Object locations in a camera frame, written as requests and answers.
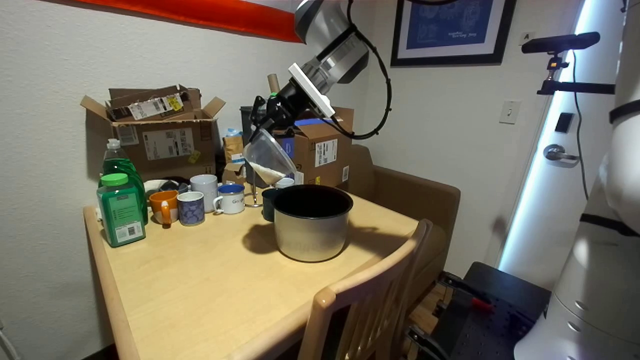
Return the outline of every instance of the picture frame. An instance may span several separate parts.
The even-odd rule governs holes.
[[[398,0],[392,66],[502,63],[517,0]]]

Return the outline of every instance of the wall outlet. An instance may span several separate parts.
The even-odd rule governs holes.
[[[501,111],[501,124],[517,124],[521,111],[521,101],[505,101]]]

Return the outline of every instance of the wooden table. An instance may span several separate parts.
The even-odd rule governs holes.
[[[260,207],[169,229],[150,222],[146,240],[122,248],[106,244],[97,207],[85,207],[121,358],[228,358],[282,319],[302,328],[322,285],[376,262],[417,227],[353,197],[347,249],[319,264],[282,256]]]

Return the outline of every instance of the cup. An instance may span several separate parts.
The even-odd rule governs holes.
[[[218,177],[214,174],[196,174],[190,181],[196,191],[205,193],[205,211],[212,211],[218,195]]]
[[[218,186],[218,197],[214,199],[216,214],[239,214],[244,209],[244,186],[227,181]]]
[[[163,227],[170,227],[178,217],[178,191],[176,189],[161,189],[155,191],[148,202],[152,204],[152,214]]]
[[[185,225],[205,222],[205,193],[202,191],[178,193],[178,217],[180,217],[180,224]]]

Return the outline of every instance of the white robot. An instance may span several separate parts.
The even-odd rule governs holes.
[[[517,360],[640,358],[640,0],[629,4],[613,141],[549,310]]]

